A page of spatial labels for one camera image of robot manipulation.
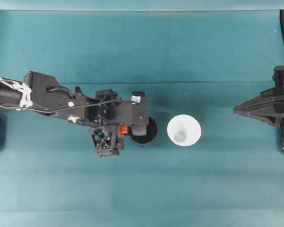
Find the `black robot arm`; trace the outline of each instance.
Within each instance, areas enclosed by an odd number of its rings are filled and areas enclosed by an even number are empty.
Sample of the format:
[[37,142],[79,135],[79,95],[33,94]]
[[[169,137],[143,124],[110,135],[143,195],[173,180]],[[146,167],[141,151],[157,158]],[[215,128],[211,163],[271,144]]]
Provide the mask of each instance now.
[[118,134],[129,135],[142,145],[151,142],[157,134],[143,92],[132,92],[127,101],[111,89],[97,91],[94,97],[89,97],[80,87],[72,93],[59,85],[55,77],[33,71],[24,76],[23,82],[0,77],[0,108],[28,109],[86,126],[95,153],[101,157],[119,155],[124,141]]

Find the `wire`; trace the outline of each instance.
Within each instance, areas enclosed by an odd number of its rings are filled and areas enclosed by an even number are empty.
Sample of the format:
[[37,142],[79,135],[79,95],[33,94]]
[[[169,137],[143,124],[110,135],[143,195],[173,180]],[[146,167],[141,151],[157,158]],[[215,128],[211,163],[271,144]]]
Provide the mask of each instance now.
[[4,106],[2,104],[0,104],[0,108],[3,109],[8,109],[8,110],[15,110],[15,109],[23,109],[23,110],[31,110],[31,111],[35,111],[38,113],[43,113],[43,114],[53,114],[55,112],[59,112],[59,111],[64,111],[64,110],[70,110],[70,109],[75,109],[75,108],[79,108],[79,107],[91,107],[91,106],[97,106],[97,105],[104,105],[106,103],[111,103],[111,102],[124,102],[121,99],[111,99],[108,101],[104,101],[101,103],[95,103],[95,104],[89,104],[89,105],[74,105],[74,106],[70,106],[70,107],[65,107],[65,108],[60,108],[60,109],[56,109],[56,110],[38,110],[38,109],[33,109],[33,108],[27,108],[27,107],[12,107],[12,106]]

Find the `screw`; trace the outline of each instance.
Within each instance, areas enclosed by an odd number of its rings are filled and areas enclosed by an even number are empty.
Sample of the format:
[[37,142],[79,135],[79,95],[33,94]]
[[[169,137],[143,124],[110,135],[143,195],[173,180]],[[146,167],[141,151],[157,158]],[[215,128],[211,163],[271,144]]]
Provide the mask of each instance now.
[[69,107],[73,107],[75,104],[73,102],[68,102]]

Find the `teal cloth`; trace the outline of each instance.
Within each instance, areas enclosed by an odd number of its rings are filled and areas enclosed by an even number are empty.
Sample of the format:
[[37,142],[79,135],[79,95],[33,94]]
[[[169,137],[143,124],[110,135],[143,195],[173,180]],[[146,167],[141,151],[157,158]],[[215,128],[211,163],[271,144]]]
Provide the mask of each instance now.
[[[99,158],[87,128],[0,110],[0,226],[284,227],[278,130],[232,113],[273,86],[277,64],[278,11],[1,12],[3,76],[36,70],[91,96],[145,91],[159,132]],[[194,146],[169,140],[177,114],[200,122]]]

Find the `table surface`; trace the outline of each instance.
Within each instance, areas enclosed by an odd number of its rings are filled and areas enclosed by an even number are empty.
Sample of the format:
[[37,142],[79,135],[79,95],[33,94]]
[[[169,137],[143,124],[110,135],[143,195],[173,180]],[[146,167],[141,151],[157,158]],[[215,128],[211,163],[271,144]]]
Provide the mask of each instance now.
[[[283,226],[278,130],[232,108],[273,87],[284,64],[278,11],[0,12],[0,74],[56,76],[87,95],[145,91],[159,132],[94,155],[87,129],[0,110],[0,226]],[[202,137],[173,144],[190,114]]]

